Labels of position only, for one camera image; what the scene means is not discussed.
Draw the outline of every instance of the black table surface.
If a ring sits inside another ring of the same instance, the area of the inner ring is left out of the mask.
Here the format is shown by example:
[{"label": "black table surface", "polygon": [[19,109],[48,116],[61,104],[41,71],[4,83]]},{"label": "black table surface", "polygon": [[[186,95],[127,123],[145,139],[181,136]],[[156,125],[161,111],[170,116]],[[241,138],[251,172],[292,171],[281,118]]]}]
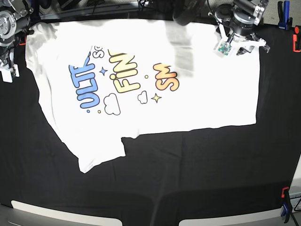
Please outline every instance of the black table surface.
[{"label": "black table surface", "polygon": [[126,157],[87,174],[47,123],[19,46],[20,77],[0,82],[0,203],[118,218],[125,226],[280,208],[301,153],[301,53],[292,51],[292,31],[266,25],[258,33],[271,51],[260,51],[255,125],[122,138]]}]

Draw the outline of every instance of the cloud graphic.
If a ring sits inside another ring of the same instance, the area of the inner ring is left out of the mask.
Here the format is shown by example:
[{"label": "cloud graphic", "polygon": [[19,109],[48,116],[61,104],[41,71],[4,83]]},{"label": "cloud graphic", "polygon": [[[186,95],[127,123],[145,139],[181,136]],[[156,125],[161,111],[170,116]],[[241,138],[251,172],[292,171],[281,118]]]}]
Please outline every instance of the cloud graphic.
[{"label": "cloud graphic", "polygon": [[104,111],[107,114],[120,115],[120,108],[118,104],[117,97],[114,93],[109,94],[103,99],[105,108]]},{"label": "cloud graphic", "polygon": [[146,104],[147,103],[146,91],[143,91],[141,94],[138,95],[138,100],[140,101],[141,104]]}]

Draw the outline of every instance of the star graphic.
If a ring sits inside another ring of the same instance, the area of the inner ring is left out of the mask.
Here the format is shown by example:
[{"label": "star graphic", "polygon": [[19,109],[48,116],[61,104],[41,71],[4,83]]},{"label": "star graphic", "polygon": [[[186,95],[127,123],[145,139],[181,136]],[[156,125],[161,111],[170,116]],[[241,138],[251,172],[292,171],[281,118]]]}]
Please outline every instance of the star graphic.
[{"label": "star graphic", "polygon": [[161,97],[158,97],[157,94],[155,94],[155,96],[152,98],[153,100],[155,100],[157,103],[158,103],[158,100],[160,99]]},{"label": "star graphic", "polygon": [[103,73],[103,75],[107,72],[108,70],[105,70],[103,67],[102,67],[102,70],[100,71],[100,73]]}]

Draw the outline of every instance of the t-shirt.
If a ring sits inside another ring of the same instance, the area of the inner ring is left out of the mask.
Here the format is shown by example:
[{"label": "t-shirt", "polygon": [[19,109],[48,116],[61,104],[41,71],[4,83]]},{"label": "t-shirt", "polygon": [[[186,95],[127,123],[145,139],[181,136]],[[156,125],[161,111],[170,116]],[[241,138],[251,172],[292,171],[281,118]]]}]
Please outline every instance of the t-shirt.
[{"label": "t-shirt", "polygon": [[221,57],[216,27],[172,21],[36,24],[26,63],[43,113],[86,173],[122,137],[256,123],[259,51]]}]

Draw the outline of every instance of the blue letters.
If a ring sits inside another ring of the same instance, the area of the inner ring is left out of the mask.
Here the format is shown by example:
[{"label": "blue letters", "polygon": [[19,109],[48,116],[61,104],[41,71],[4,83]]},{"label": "blue letters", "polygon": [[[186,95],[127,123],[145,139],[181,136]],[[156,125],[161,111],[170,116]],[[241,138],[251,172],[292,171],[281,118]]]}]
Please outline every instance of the blue letters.
[{"label": "blue letters", "polygon": [[90,53],[89,53],[87,59],[85,60],[83,67],[75,68],[73,66],[69,66],[69,71],[71,73],[72,82],[73,82],[73,85],[75,88],[80,87],[79,83],[81,81],[89,80],[91,83],[91,86],[80,88],[76,91],[76,93],[78,95],[77,99],[79,101],[84,100],[84,99],[93,99],[93,101],[80,104],[81,108],[90,108],[90,107],[94,107],[99,104],[98,95],[93,93],[93,92],[97,91],[97,89],[98,89],[97,83],[94,79],[95,74],[93,72],[89,72],[95,68],[95,65],[88,64],[89,60],[90,60]]}]

